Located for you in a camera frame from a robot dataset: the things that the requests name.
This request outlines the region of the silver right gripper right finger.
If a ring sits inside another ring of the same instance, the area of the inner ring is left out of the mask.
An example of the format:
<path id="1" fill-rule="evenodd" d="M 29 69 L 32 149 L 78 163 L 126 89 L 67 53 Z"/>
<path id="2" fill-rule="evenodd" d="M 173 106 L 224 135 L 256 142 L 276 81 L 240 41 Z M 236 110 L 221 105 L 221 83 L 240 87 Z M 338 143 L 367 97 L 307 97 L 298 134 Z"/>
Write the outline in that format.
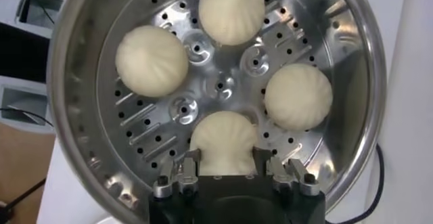
<path id="1" fill-rule="evenodd" d="M 299 159 L 290 158 L 283 164 L 270 150 L 257 147 L 253 148 L 252 155 L 257 174 L 270 176 L 275 190 L 280 192 L 283 188 L 293 189 L 297 185 L 304 196 L 320 194 L 318 180 Z"/>

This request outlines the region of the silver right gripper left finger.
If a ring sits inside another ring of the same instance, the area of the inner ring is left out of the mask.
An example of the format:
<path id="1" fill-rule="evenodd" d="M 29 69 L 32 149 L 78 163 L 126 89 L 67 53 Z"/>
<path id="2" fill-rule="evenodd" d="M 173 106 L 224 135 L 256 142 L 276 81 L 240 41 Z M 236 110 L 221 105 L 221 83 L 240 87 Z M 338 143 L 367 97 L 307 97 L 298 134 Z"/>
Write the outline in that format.
<path id="1" fill-rule="evenodd" d="M 182 163 L 177 166 L 174 160 L 162 165 L 159 176 L 153 184 L 155 198 L 169 198 L 175 191 L 184 195 L 192 195 L 198 190 L 198 167 L 200 165 L 201 151 L 195 149 L 185 153 Z"/>

